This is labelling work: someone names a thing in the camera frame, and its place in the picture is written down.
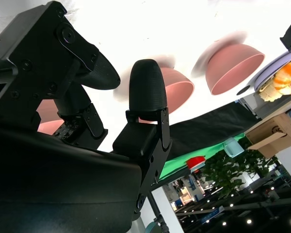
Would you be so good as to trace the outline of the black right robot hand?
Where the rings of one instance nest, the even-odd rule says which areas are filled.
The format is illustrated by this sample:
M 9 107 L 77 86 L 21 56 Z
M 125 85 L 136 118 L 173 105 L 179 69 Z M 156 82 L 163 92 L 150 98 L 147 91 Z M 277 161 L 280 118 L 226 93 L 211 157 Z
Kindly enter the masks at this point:
M 111 152 L 84 87 L 112 90 L 112 64 L 51 1 L 0 34 L 0 233 L 125 233 L 172 147 L 165 84 L 137 61 Z

